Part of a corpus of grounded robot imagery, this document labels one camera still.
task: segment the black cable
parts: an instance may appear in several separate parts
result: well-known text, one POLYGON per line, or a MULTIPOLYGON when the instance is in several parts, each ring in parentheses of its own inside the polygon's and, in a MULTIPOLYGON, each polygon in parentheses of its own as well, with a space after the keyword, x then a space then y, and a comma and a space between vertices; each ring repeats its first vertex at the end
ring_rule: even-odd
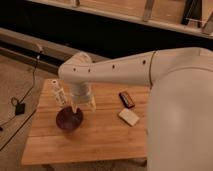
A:
POLYGON ((29 88, 29 90, 25 93, 25 95, 22 97, 22 99, 20 101, 16 97, 11 98, 11 104, 13 106, 16 106, 17 104, 22 103, 24 101, 24 99, 29 95, 31 90, 34 88, 34 86, 35 86, 35 71, 36 71, 37 66, 38 66, 39 58, 40 58, 40 55, 37 56, 36 63, 35 63, 34 69, 33 69, 33 84, 32 84, 32 86, 29 88))
POLYGON ((36 110, 33 111, 33 113, 28 116, 28 118, 21 124, 21 126, 16 130, 16 132, 7 140, 7 142, 0 147, 0 152, 9 144, 9 142, 16 136, 16 134, 19 132, 19 130, 27 123, 27 121, 35 114, 36 110))
MULTIPOLYGON (((37 56, 36 58, 36 63, 35 63, 35 66, 34 66, 34 69, 33 69, 33 83, 32 83, 32 86, 28 89, 28 91, 25 93, 25 95, 22 97, 22 99, 19 101, 18 98, 16 97, 12 97, 11 98, 11 104, 16 107, 16 105, 22 103, 24 101, 24 99, 29 95, 29 93, 31 92, 31 90, 34 88, 35 86, 35 71, 37 69, 37 66, 38 66, 38 61, 40 59, 40 54, 37 56)), ((0 124, 0 131, 3 131, 3 126, 8 124, 11 120, 13 120, 15 118, 16 115, 14 115, 13 117, 11 117, 8 121, 0 124)))

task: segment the wood grain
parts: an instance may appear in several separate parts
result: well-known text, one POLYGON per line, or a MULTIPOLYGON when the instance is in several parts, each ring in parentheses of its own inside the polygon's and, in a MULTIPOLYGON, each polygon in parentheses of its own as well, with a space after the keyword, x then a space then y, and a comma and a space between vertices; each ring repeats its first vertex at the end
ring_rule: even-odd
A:
POLYGON ((185 0, 155 0, 151 19, 180 24, 185 0))
POLYGON ((80 5, 98 10, 142 17, 146 0, 80 0, 80 5))
MULTIPOLYGON (((91 112, 88 107, 82 106, 84 120, 81 126, 73 133, 66 133, 55 123, 60 108, 52 95, 50 81, 48 79, 44 83, 22 164, 146 157, 147 87, 94 83, 92 89, 97 110, 91 112), (124 108, 118 93, 124 90, 134 100, 136 107, 132 110, 140 117, 134 127, 130 127, 117 116, 124 108)), ((61 84, 68 96, 69 86, 63 82, 61 84)))

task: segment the table leg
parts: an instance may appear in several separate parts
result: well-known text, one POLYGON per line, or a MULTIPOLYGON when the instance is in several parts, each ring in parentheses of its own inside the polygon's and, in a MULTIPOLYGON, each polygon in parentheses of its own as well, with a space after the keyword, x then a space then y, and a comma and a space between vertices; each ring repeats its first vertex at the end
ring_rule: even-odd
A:
POLYGON ((50 164, 42 164, 42 167, 44 167, 46 171, 55 171, 55 169, 50 164))

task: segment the bottle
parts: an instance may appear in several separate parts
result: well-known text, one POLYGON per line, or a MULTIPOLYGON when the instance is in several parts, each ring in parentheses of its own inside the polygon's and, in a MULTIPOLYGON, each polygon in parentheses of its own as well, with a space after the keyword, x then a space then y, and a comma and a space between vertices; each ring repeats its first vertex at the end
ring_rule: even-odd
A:
POLYGON ((58 80, 52 80, 52 87, 53 87, 53 94, 55 96, 55 99, 58 103, 58 105, 61 108, 64 108, 67 106, 67 98, 64 93, 63 87, 59 84, 58 80))

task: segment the carpet floor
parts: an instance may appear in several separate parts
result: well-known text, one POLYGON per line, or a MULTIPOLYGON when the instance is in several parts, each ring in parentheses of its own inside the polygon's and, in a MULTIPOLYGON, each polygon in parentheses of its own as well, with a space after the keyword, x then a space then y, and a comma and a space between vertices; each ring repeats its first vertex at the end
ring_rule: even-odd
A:
MULTIPOLYGON (((32 85, 33 67, 0 55, 0 124, 14 116, 15 108, 11 105, 11 97, 22 98, 32 85)), ((4 125, 0 132, 0 148, 12 137, 26 119, 33 113, 38 104, 43 81, 57 77, 54 74, 37 69, 36 85, 25 99, 25 114, 16 116, 4 125)), ((43 171, 44 167, 22 166, 21 157, 29 133, 33 117, 18 131, 12 140, 0 151, 1 171, 43 171)), ((53 164, 56 171, 146 171, 140 164, 143 159, 116 160, 99 162, 82 162, 69 164, 53 164)))

